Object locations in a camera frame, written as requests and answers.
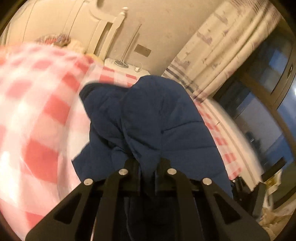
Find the dark window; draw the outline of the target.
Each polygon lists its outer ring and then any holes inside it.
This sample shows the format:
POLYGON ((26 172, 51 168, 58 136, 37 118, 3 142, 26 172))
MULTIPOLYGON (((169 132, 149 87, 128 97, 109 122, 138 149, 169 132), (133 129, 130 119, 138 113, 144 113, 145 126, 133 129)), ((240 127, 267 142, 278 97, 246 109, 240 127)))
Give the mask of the dark window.
POLYGON ((295 34, 280 20, 213 96, 255 151, 264 171, 295 162, 295 34))

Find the red white checkered blanket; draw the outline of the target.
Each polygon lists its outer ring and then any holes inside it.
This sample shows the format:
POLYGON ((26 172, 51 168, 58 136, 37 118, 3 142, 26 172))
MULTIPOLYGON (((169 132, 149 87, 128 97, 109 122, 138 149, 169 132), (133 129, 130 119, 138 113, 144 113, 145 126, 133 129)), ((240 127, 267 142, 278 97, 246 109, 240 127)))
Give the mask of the red white checkered blanket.
MULTIPOLYGON (((64 48, 35 43, 1 48, 1 213, 21 240, 84 182, 73 166, 89 143, 83 87, 97 82, 129 88, 139 79, 64 48)), ((193 102, 229 179, 236 178, 241 173, 236 157, 202 105, 193 102)))

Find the cream quilted pillow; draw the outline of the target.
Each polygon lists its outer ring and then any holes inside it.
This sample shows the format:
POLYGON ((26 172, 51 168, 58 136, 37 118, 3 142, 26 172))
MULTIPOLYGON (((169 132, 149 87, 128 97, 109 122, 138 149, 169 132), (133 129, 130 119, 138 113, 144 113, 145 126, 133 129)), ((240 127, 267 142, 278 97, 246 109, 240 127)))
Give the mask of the cream quilted pillow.
POLYGON ((86 53, 86 49, 82 43, 75 39, 71 39, 70 43, 66 46, 66 49, 80 54, 86 53))

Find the navy blue puffer jacket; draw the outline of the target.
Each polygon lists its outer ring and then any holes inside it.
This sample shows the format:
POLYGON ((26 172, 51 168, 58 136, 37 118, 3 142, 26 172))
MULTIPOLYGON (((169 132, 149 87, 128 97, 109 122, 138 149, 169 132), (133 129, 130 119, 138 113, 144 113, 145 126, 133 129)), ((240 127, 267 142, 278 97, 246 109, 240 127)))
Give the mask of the navy blue puffer jacket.
POLYGON ((89 143, 73 160, 80 180, 106 179, 131 158, 147 186, 165 158, 188 178, 210 178, 232 193, 216 144, 182 85, 148 75, 129 88, 89 83, 79 96, 90 119, 89 143))

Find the slim desk lamp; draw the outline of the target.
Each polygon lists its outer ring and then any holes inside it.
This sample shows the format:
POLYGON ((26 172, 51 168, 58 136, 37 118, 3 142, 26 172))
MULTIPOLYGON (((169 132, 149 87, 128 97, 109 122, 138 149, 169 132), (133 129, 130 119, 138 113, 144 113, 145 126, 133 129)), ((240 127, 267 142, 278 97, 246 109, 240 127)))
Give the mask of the slim desk lamp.
POLYGON ((125 63, 125 57, 126 57, 126 54, 127 54, 128 50, 129 50, 129 48, 131 47, 131 45, 132 45, 132 43, 133 43, 133 41, 134 41, 134 39, 135 39, 135 37, 136 37, 136 35, 137 35, 137 33, 138 33, 141 26, 142 26, 142 23, 138 24, 138 26, 135 29, 130 41, 128 42, 128 45, 126 46, 121 58, 114 61, 114 64, 116 66, 119 66, 121 68, 128 68, 129 67, 128 64, 125 63))

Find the white nightstand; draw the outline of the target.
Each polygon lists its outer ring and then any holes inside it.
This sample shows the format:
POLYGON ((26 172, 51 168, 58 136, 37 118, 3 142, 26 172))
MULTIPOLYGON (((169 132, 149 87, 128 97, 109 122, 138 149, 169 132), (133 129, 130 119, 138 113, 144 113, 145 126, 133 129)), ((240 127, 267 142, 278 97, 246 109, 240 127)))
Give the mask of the white nightstand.
POLYGON ((125 74, 129 74, 129 75, 132 75, 132 76, 135 76, 137 78, 140 78, 142 76, 145 76, 145 75, 150 75, 150 73, 145 70, 145 69, 142 69, 142 68, 139 68, 139 71, 136 72, 136 68, 135 66, 133 65, 128 65, 128 68, 124 68, 124 67, 121 67, 121 66, 118 66, 115 64, 115 60, 114 59, 111 59, 111 58, 106 58, 104 60, 104 65, 110 69, 113 69, 113 70, 116 70, 116 71, 119 71, 119 72, 122 72, 122 73, 125 73, 125 74))

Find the colourful patterned pillow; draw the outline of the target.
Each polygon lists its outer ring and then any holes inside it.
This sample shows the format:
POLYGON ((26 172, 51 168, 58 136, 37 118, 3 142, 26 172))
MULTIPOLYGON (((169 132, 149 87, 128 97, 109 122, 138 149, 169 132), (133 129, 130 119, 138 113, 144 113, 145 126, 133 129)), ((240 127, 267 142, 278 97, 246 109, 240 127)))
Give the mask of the colourful patterned pillow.
POLYGON ((64 47, 70 44, 71 38, 67 34, 49 34, 39 37, 36 42, 43 45, 64 47))

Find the yellow pillow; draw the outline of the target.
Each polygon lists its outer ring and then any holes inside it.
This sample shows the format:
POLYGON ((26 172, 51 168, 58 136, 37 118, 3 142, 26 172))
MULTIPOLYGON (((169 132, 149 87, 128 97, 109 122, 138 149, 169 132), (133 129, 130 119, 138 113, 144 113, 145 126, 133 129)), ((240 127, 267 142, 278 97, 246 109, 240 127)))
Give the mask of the yellow pillow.
POLYGON ((102 59, 100 59, 98 56, 96 56, 95 54, 87 53, 87 54, 85 54, 85 56, 91 58, 93 61, 95 61, 96 63, 98 63, 100 65, 104 65, 104 61, 102 59))

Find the white window bench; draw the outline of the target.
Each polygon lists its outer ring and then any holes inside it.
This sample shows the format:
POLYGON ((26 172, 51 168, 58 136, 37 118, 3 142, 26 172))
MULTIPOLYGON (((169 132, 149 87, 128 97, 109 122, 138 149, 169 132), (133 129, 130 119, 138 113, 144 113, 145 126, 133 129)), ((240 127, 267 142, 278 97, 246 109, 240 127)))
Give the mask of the white window bench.
POLYGON ((242 169, 241 177, 248 187, 253 189, 261 181, 263 169, 251 145, 220 104, 212 99, 206 99, 202 102, 202 106, 214 118, 215 125, 221 131, 222 137, 225 138, 242 169))

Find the white wooden headboard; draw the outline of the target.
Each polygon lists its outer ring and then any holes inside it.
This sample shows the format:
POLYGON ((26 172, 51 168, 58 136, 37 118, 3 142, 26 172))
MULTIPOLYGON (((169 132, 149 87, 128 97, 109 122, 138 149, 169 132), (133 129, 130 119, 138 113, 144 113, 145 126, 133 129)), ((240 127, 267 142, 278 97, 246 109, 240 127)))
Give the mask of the white wooden headboard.
POLYGON ((31 42, 49 34, 67 34, 78 40, 86 53, 106 58, 128 8, 117 16, 103 12, 97 1, 26 1, 13 14, 1 34, 1 44, 31 42))

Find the boat print curtain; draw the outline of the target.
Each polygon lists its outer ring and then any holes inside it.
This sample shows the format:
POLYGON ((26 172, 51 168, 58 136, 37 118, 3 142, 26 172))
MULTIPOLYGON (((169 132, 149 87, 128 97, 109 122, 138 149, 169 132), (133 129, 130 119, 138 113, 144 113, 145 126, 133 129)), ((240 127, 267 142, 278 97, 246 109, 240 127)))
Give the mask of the boat print curtain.
POLYGON ((214 94, 271 34, 282 15, 270 1, 224 1, 163 73, 192 99, 214 94))

